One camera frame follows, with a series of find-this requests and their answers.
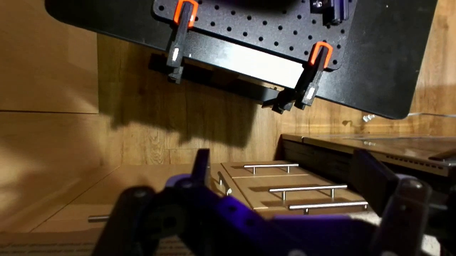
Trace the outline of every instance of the wooden board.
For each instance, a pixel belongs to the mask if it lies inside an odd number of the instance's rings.
[[[0,2],[0,110],[98,113],[97,38],[44,0]]]
[[[286,174],[283,168],[265,168],[256,170],[256,176],[244,170],[244,166],[265,166],[265,164],[286,164],[285,161],[268,161],[268,163],[226,163],[222,164],[229,178],[248,203],[248,205],[258,211],[264,217],[272,217],[275,214],[296,214],[302,215],[302,211],[291,213],[289,205],[303,204],[323,204],[323,203],[349,203],[363,201],[362,197],[348,191],[339,190],[335,193],[335,200],[329,198],[329,191],[305,191],[305,193],[288,193],[286,201],[282,201],[282,194],[271,194],[272,188],[301,188],[301,187],[321,187],[335,186],[332,181],[315,176],[303,168],[291,168]],[[311,214],[343,214],[359,213],[362,208],[342,208],[342,210],[318,210]]]

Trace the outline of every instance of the plywood surface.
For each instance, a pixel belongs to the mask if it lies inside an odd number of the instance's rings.
[[[0,110],[97,113],[97,38],[58,23],[44,0],[0,2]]]

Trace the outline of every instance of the metal handle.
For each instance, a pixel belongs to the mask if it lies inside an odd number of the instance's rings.
[[[333,203],[333,204],[309,204],[309,205],[291,205],[288,210],[296,211],[303,210],[303,214],[309,214],[309,210],[325,210],[325,208],[353,208],[353,207],[362,207],[362,210],[368,210],[368,203]]]
[[[322,187],[296,187],[296,188],[272,188],[271,194],[282,193],[282,201],[286,201],[286,193],[299,193],[299,191],[326,191],[331,193],[331,200],[335,197],[335,190],[346,190],[348,186],[322,186]]]
[[[95,224],[95,222],[107,222],[110,220],[110,215],[90,215],[87,218],[88,224]]]
[[[289,168],[292,167],[299,167],[299,164],[244,166],[244,170],[252,170],[254,176],[256,176],[256,168],[286,168],[286,174],[289,174]]]
[[[225,177],[222,176],[222,173],[218,173],[218,186],[225,188],[225,197],[232,194],[232,190],[229,188]]]

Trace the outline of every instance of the wooden wall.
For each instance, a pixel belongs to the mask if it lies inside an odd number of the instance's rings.
[[[439,0],[412,113],[456,113],[454,15],[453,0]],[[0,2],[0,46],[0,231],[50,218],[98,167],[189,164],[202,147],[212,163],[268,161],[283,133],[456,136],[454,119],[363,124],[362,113],[319,100],[278,116],[172,86],[147,69],[150,50],[61,25],[43,0]]]
[[[44,0],[0,2],[0,230],[46,218],[100,166],[97,87],[95,35]]]

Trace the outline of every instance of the black clamp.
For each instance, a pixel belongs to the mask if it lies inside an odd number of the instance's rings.
[[[349,18],[349,0],[311,0],[311,12],[322,13],[325,26],[338,26]]]
[[[187,32],[194,28],[197,15],[198,15],[198,2],[195,0],[178,0],[174,12],[174,23],[177,25],[177,32],[174,42],[171,43],[168,52],[167,66],[172,69],[172,73],[168,75],[169,80],[175,85],[181,83],[182,79],[182,59]]]
[[[318,42],[303,73],[301,75],[295,89],[285,89],[275,100],[266,102],[262,107],[272,107],[275,113],[282,114],[289,112],[295,104],[296,109],[311,107],[318,92],[319,80],[328,69],[332,58],[332,46],[325,42]]]

